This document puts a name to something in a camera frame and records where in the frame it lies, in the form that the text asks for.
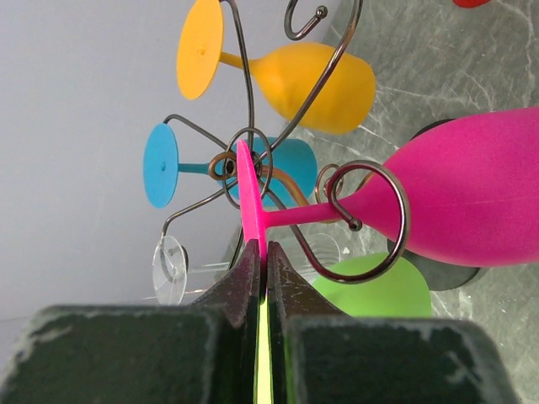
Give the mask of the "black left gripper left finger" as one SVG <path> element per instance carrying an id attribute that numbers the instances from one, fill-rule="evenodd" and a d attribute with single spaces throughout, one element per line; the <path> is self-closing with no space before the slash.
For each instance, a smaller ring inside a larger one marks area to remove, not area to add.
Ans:
<path id="1" fill-rule="evenodd" d="M 49 306 L 15 344 L 4 403 L 253 403 L 257 242 L 186 306 Z"/>

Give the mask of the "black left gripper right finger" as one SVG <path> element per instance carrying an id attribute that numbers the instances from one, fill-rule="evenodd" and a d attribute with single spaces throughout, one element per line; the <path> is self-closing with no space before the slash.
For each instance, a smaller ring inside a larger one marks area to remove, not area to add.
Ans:
<path id="1" fill-rule="evenodd" d="M 494 342 L 476 324 L 348 316 L 277 242 L 267 274 L 273 402 L 518 402 Z"/>

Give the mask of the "clear wine glass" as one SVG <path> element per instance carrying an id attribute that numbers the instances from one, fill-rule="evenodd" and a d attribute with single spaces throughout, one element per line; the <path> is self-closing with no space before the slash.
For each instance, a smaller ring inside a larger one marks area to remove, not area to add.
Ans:
<path id="1" fill-rule="evenodd" d="M 330 267 L 341 260 L 337 242 L 329 235 L 317 233 L 306 236 L 308 246 L 318 261 Z M 189 263 L 187 250 L 171 236 L 163 237 L 152 259 L 152 282 L 155 299 L 161 305 L 178 306 L 200 297 L 229 269 L 228 261 L 194 266 Z"/>

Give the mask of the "green plastic wine glass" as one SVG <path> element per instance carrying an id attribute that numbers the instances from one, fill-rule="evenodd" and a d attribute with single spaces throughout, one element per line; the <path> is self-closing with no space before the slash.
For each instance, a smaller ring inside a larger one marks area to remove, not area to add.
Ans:
<path id="1" fill-rule="evenodd" d="M 362 284 L 339 284 L 314 271 L 304 274 L 307 282 L 326 300 L 350 316 L 430 317 L 430 291 L 419 270 L 400 258 L 384 275 Z M 268 304 L 260 307 L 257 403 L 271 403 Z"/>

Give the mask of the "pink plastic wine glass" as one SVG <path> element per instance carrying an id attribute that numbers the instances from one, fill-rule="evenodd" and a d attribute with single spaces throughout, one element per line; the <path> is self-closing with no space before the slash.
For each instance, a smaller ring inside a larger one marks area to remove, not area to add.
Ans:
<path id="1" fill-rule="evenodd" d="M 468 115 L 425 131 L 386 162 L 346 163 L 328 181 L 325 203 L 267 212 L 248 146 L 237 143 L 243 234 L 266 258 L 271 227 L 343 220 L 394 243 L 374 269 L 344 275 L 314 263 L 342 284 L 386 273 L 404 251 L 470 267 L 538 259 L 538 110 Z"/>

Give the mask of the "orange plastic wine glass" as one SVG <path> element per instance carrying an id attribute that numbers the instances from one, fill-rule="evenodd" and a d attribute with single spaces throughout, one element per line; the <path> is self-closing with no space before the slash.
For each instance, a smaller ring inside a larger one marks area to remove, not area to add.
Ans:
<path id="1" fill-rule="evenodd" d="M 210 86 L 219 64 L 243 68 L 240 56 L 223 51 L 224 17 L 218 1 L 197 1 L 179 39 L 176 75 L 189 100 Z M 329 63 L 333 51 L 317 42 L 281 46 L 248 62 L 249 73 L 271 107 L 292 120 Z M 301 118 L 308 129 L 343 135 L 359 126 L 374 103 L 376 78 L 364 60 L 344 53 L 320 93 Z"/>

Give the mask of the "red plastic wine glass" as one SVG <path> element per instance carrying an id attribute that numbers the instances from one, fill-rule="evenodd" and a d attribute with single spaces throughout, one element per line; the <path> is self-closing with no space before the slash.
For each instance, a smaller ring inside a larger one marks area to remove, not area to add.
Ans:
<path id="1" fill-rule="evenodd" d="M 477 8 L 489 1 L 490 0 L 453 0 L 453 3 L 460 8 Z"/>

